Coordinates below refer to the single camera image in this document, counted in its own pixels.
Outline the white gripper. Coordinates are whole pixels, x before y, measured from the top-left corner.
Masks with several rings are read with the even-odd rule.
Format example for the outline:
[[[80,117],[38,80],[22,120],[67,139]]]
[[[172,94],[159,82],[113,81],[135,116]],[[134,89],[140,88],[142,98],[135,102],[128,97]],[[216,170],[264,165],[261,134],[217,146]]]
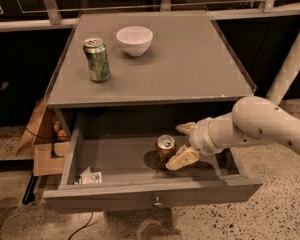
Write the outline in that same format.
[[[208,117],[196,123],[187,122],[176,126],[179,133],[189,135],[191,147],[181,146],[166,163],[168,170],[175,171],[197,162],[199,153],[203,156],[213,156],[223,151],[222,148],[215,145],[210,134],[214,121],[214,118]]]

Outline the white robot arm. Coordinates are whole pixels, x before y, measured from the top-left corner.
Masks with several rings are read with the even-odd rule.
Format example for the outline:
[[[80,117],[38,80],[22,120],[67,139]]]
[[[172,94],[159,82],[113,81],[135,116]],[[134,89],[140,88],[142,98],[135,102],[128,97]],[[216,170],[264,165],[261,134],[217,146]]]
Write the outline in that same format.
[[[201,156],[212,156],[230,147],[249,147],[267,141],[279,143],[300,155],[300,119],[279,107],[300,71],[300,31],[264,98],[238,100],[230,113],[188,122],[177,131],[189,137],[166,163],[169,170],[193,164]]]

